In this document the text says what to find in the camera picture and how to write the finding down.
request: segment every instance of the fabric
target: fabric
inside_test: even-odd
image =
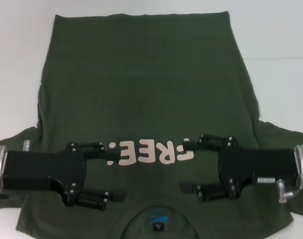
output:
[[[56,16],[38,107],[41,141],[32,144],[44,152],[70,141],[120,147],[119,164],[88,162],[85,186],[123,189],[127,197],[101,212],[67,208],[55,192],[28,192],[17,230],[32,237],[260,239],[292,222],[289,208],[303,213],[303,204],[280,205],[273,187],[248,186],[237,200],[203,204],[179,190],[180,182],[218,181],[217,154],[185,154],[184,138],[232,135],[250,148],[303,144],[302,133],[259,121],[227,12]],[[153,231],[154,220],[163,232]]]

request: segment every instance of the white background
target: white background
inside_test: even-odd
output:
[[[0,0],[0,139],[37,122],[37,92],[55,14],[97,16],[229,11],[261,119],[303,132],[303,0]],[[0,239],[20,209],[0,210]],[[303,239],[303,217],[272,239]]]

